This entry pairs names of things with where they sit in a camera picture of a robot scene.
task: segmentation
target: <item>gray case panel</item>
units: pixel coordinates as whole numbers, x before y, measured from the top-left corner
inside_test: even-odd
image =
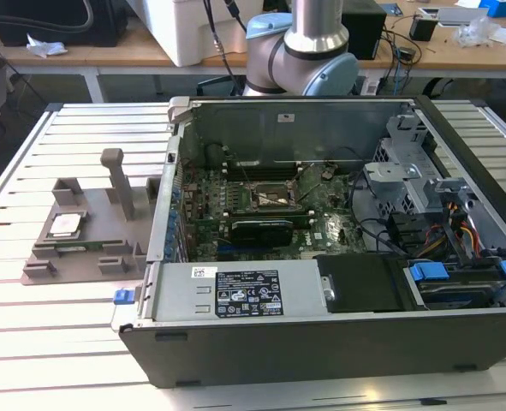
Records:
[[[506,313],[122,331],[159,388],[477,371],[506,357]]]

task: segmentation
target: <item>black box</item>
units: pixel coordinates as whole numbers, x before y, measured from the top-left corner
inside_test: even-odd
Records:
[[[0,39],[7,46],[26,45],[29,33],[33,38],[46,42],[61,41],[66,45],[115,47],[127,28],[125,0],[90,1],[95,20],[87,32],[58,33],[0,24]],[[0,0],[0,15],[25,17],[64,26],[79,26],[87,18],[82,0]]]
[[[430,41],[432,39],[433,30],[435,30],[435,26],[438,23],[439,20],[436,19],[414,17],[408,35],[414,41]]]
[[[342,24],[349,30],[348,51],[358,60],[376,57],[386,15],[374,0],[344,2]]]

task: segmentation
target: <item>slotted metal table surface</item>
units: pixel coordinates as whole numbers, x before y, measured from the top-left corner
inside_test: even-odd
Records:
[[[468,101],[435,105],[506,192],[506,124],[490,108],[476,107]],[[452,176],[461,176],[442,148],[436,153]]]
[[[491,172],[501,173],[496,176],[506,185],[506,154],[490,155],[506,150],[506,136],[467,102],[440,107],[452,122],[462,122],[459,132],[479,156],[494,159]],[[21,286],[55,180],[78,176],[83,188],[108,187],[100,153],[121,147],[131,183],[144,185],[163,171],[167,109],[66,104],[42,116],[0,178],[0,410],[419,410],[426,398],[447,401],[442,411],[506,409],[506,360],[465,374],[157,390],[110,328],[114,291],[138,282]]]

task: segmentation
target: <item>white paper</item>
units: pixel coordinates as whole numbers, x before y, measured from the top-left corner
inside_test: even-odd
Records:
[[[481,0],[458,0],[455,6],[465,7],[466,9],[478,9]]]
[[[489,36],[489,39],[497,41],[498,43],[504,43],[506,45],[506,28],[498,28],[493,34]]]
[[[217,271],[217,267],[192,267],[192,278],[214,278]]]
[[[36,56],[47,58],[47,56],[57,56],[59,54],[68,53],[63,43],[45,43],[30,37],[28,34],[27,49]]]

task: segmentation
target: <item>circuit board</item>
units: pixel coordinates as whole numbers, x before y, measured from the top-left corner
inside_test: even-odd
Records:
[[[184,181],[191,261],[312,259],[366,251],[344,199],[348,176],[327,174],[323,164],[305,168],[292,182],[230,182],[221,172],[205,170],[186,171]],[[292,240],[284,247],[235,247],[232,221],[240,218],[292,221]]]

